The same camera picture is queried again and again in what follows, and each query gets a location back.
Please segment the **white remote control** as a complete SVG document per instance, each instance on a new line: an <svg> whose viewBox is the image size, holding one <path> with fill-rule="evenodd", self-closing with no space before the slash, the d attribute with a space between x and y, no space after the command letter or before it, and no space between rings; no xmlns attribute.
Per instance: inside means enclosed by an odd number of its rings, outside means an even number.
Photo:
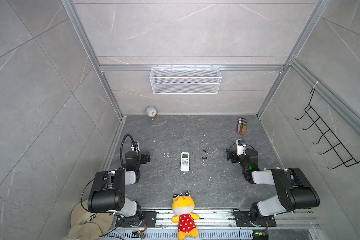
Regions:
<svg viewBox="0 0 360 240"><path fill-rule="evenodd" d="M190 153L181 153L181 172L190 170Z"/></svg>

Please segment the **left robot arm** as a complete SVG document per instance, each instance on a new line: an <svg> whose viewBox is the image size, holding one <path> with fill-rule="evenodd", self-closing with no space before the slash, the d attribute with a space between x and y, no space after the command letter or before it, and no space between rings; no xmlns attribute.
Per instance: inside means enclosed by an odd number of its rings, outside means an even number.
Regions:
<svg viewBox="0 0 360 240"><path fill-rule="evenodd" d="M88 198L88 211L113 213L136 225L143 220L141 206L127 198L126 186L139 182L140 166L151 161L150 152L129 151L125 153L125 160L123 168L96 173Z"/></svg>

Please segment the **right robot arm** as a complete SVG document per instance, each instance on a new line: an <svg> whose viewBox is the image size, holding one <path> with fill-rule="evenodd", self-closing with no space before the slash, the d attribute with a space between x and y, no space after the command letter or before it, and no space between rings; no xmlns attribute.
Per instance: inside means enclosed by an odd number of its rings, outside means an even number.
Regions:
<svg viewBox="0 0 360 240"><path fill-rule="evenodd" d="M258 152L237 145L235 152L226 149L227 160L238 163L249 184L269 185L276 189L276 195L251 205L248 221L255 226L263 224L274 215L299 209L316 208L320 197L304 173L299 168L260 170Z"/></svg>

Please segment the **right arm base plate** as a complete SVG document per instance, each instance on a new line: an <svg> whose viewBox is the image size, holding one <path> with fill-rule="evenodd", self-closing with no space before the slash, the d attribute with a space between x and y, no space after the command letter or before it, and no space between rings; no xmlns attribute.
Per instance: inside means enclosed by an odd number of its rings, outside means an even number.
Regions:
<svg viewBox="0 0 360 240"><path fill-rule="evenodd" d="M257 218L250 211L233 210L234 220L237 227L276 227L277 223L273 216Z"/></svg>

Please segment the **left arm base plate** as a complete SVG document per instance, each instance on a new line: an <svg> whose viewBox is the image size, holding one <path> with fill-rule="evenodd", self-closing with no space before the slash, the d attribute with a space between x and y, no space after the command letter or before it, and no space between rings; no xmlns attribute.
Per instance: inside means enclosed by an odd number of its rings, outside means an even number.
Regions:
<svg viewBox="0 0 360 240"><path fill-rule="evenodd" d="M156 226L157 213L158 212L155 211L143 211L141 214L126 218L115 215L114 221L116 227L143 228L146 226L148 228L154 228Z"/></svg>

